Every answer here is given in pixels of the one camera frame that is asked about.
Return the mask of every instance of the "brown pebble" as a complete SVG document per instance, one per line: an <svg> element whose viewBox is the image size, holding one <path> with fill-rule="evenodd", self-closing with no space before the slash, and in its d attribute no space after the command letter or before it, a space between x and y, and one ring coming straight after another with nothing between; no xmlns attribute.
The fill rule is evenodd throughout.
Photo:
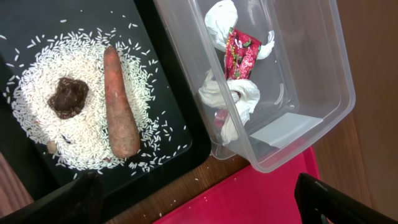
<svg viewBox="0 0 398 224"><path fill-rule="evenodd" d="M48 104L61 119L72 118L81 113L85 106L88 86L81 80L61 78L57 92L48 100Z"/></svg>
<svg viewBox="0 0 398 224"><path fill-rule="evenodd" d="M55 141L49 141L47 143L47 150L50 154L54 154L57 152L57 145L55 144Z"/></svg>

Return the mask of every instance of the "baking tray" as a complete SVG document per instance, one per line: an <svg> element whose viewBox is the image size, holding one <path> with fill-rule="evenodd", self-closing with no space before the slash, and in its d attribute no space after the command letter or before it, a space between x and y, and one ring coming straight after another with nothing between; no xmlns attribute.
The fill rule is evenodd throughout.
<svg viewBox="0 0 398 224"><path fill-rule="evenodd" d="M162 115L173 126L174 135L171 142L162 138L161 155L171 156L178 145L187 144L188 147L179 150L175 157L164 161L162 166L155 167L149 173L137 172L131 176L133 170L128 164L133 161L141 161L141 156L128 159L125 166L117 166L113 169L103 169L101 182L104 188L104 212L103 220L107 220L134 203L142 200L167 183L183 175L189 170L200 165L209 155L211 144L206 129L200 118L193 96L185 80L181 66L174 50L167 38L166 31L161 23L159 15L152 1L2 1L0 8L0 30L7 40L0 40L0 90L5 92L8 79L13 75L21 75L23 69L11 68L5 63L13 63L16 54L14 48L18 48L21 56L18 64L28 64L35 61L37 50L27 49L30 40L36 35L41 38L45 34L46 39L60 33L84 28L85 31L96 32L96 28L111 30L114 27L117 40L127 42L130 38L133 42L139 42L141 46L151 50L151 56L145 58L140 55L141 64L148 60L159 60L160 66L157 72L155 86L155 101L149 103L149 117L154 119ZM137 24L135 29L129 29L132 22ZM49 45L42 41L42 47ZM81 172L56 167L57 159L51 155L43 155L47 151L45 146L34 144L26 137L19 123L12 116L11 107L6 99L0 100L0 151L8 160L11 167L21 179L22 183L34 200L56 190L71 182L73 176Z"/></svg>

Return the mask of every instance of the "transparent plastic bin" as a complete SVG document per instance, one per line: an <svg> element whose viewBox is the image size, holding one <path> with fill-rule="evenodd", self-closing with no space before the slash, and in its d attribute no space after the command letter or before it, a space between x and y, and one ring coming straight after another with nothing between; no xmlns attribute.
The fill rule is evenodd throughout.
<svg viewBox="0 0 398 224"><path fill-rule="evenodd" d="M257 60L250 80L261 92L243 125L223 72L224 53L215 49L204 17L217 0L155 0L157 10L214 143L212 154L245 157L255 169L271 172L320 139L352 109L355 93L335 0L235 0L235 26L275 47ZM239 138L223 146L213 125L217 109L198 96L212 70Z"/></svg>

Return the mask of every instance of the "white rice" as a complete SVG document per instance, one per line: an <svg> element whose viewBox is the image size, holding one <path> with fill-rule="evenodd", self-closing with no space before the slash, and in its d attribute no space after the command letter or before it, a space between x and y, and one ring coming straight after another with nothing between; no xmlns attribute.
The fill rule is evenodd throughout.
<svg viewBox="0 0 398 224"><path fill-rule="evenodd" d="M47 144L55 141L61 164L70 169L113 168L124 162L113 155L109 145L104 98L103 52L106 46L88 36L61 40L45 47L36 63L22 72L14 90L13 115L31 140ZM148 75L139 69L139 62L120 53L127 97L139 130L150 126L148 101L152 99L146 87ZM87 83L88 96L83 111L70 119L60 119L47 104L62 77ZM146 139L152 136L143 132Z"/></svg>

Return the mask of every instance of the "red cutting board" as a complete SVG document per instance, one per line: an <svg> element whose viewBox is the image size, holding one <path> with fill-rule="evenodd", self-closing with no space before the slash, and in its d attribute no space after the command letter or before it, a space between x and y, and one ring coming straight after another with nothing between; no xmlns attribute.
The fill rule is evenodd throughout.
<svg viewBox="0 0 398 224"><path fill-rule="evenodd" d="M299 224L294 188L301 172L319 179L312 148L269 174L247 166L155 223Z"/></svg>

